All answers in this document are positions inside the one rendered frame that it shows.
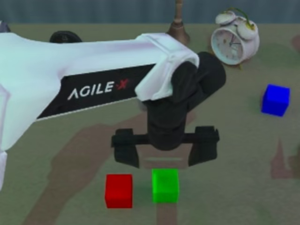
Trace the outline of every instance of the gray wall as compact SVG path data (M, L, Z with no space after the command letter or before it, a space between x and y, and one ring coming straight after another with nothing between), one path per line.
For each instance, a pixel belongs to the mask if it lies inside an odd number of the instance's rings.
M0 0L8 23L169 23L175 0ZM237 7L256 23L300 23L300 0L184 0L185 23Z

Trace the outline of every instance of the table surface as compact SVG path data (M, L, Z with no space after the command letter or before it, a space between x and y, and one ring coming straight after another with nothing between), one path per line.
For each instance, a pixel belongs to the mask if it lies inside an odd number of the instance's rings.
M57 30L84 41L131 39L165 32L168 24L12 24L25 38L48 41ZM187 24L195 52L206 51L215 25ZM142 169L117 164L109 147L116 128L146 131L135 100L35 123L8 151L0 192L3 225L295 225L300 220L300 54L291 40L300 24L259 25L257 55L226 67L227 83L189 116L187 130L214 125L220 133L218 159L190 168L184 162L144 160ZM285 116L260 113L267 84L291 88ZM183 156L189 145L164 153L141 147L142 158ZM180 200L155 205L150 168L178 166ZM107 173L134 176L134 208L107 210Z

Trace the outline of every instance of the black panel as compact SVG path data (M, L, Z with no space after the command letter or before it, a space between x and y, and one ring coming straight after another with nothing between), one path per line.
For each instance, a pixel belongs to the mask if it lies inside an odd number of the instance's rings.
M38 119L134 98L135 87L154 66L65 76L59 94Z

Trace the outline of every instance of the red cube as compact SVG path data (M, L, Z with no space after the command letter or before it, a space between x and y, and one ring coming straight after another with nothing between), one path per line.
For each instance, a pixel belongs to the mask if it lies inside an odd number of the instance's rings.
M107 208L132 208L132 186L131 174L107 174L105 183L105 203Z

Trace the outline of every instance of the clock face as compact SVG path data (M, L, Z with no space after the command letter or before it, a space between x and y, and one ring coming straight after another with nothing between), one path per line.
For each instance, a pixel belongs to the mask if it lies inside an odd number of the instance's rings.
M211 40L216 56L228 65L239 64L243 56L243 46L238 36L227 30L218 30Z

